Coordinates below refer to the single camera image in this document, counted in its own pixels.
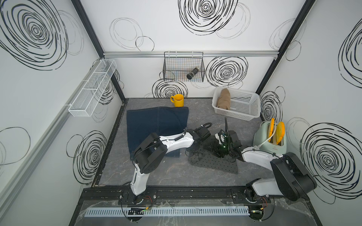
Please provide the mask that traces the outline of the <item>grey polka dot skirt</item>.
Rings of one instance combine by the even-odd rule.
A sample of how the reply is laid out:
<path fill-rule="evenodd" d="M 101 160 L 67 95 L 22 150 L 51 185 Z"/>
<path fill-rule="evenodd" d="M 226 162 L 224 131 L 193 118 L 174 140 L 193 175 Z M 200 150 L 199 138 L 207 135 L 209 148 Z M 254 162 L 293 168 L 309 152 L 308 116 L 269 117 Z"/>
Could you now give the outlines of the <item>grey polka dot skirt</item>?
<path fill-rule="evenodd" d="M 192 166 L 220 170 L 232 174 L 238 174 L 236 159 L 229 155 L 217 157 L 214 152 L 219 147 L 219 141 L 215 137 L 209 137 L 204 143 L 192 145 L 186 148 L 185 154 Z"/>

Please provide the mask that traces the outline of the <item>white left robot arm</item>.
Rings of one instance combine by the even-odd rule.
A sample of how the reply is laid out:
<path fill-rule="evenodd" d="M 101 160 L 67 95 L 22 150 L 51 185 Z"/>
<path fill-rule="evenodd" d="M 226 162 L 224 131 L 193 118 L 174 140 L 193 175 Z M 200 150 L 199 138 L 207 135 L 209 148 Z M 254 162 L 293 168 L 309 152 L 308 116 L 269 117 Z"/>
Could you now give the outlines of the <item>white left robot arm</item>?
<path fill-rule="evenodd" d="M 130 188 L 137 197 L 146 191 L 147 181 L 162 162 L 165 155 L 179 149 L 197 153 L 200 146 L 211 136 L 208 130 L 212 123 L 208 122 L 191 130 L 185 128 L 180 134 L 159 136 L 151 133 L 134 151 L 132 163 L 135 167 Z"/>

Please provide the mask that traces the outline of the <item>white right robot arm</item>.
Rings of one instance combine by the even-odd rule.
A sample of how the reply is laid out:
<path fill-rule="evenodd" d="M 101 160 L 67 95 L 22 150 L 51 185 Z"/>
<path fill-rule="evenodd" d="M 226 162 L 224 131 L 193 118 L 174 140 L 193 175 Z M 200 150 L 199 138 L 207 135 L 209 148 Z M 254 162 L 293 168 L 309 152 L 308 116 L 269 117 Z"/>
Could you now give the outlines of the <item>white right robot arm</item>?
<path fill-rule="evenodd" d="M 294 153 L 276 154 L 256 147 L 241 149 L 238 136 L 233 131 L 220 130 L 215 134 L 212 152 L 217 157 L 229 155 L 273 172 L 273 178 L 255 179 L 245 185 L 244 196 L 250 203 L 269 195 L 297 201 L 317 188 L 316 180 Z"/>

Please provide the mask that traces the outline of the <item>tan brown skirt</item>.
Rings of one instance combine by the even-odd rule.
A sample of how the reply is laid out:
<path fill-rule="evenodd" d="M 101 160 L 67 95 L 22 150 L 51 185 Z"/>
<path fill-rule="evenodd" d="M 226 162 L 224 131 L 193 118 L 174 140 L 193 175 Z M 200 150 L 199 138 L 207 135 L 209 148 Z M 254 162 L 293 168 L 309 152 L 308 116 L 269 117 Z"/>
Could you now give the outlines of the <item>tan brown skirt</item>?
<path fill-rule="evenodd" d="M 231 94 L 228 89 L 221 91 L 220 97 L 217 100 L 217 108 L 230 110 L 231 109 Z"/>

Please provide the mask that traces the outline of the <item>white plastic basket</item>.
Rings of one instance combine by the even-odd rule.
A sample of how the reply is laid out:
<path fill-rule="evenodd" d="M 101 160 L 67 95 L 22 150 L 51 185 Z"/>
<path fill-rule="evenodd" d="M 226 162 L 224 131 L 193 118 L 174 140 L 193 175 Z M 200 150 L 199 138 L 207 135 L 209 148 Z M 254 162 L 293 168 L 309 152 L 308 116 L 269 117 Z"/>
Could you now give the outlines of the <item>white plastic basket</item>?
<path fill-rule="evenodd" d="M 224 115 L 245 121 L 260 117 L 261 100 L 258 94 L 242 90 L 227 88 L 231 95 L 231 109 L 226 110 L 216 106 L 224 87 L 216 87 L 212 99 L 212 107 L 218 115 Z"/>

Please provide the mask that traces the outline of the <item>dark blue skirt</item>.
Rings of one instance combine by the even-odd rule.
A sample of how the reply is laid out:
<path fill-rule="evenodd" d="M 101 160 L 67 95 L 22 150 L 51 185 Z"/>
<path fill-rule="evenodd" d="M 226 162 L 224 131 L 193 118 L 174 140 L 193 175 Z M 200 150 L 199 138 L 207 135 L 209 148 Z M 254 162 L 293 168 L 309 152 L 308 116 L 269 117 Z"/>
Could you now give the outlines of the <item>dark blue skirt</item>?
<path fill-rule="evenodd" d="M 154 107 L 126 112 L 127 141 L 130 159 L 133 151 L 151 134 L 170 136 L 180 134 L 187 127 L 187 107 Z"/>

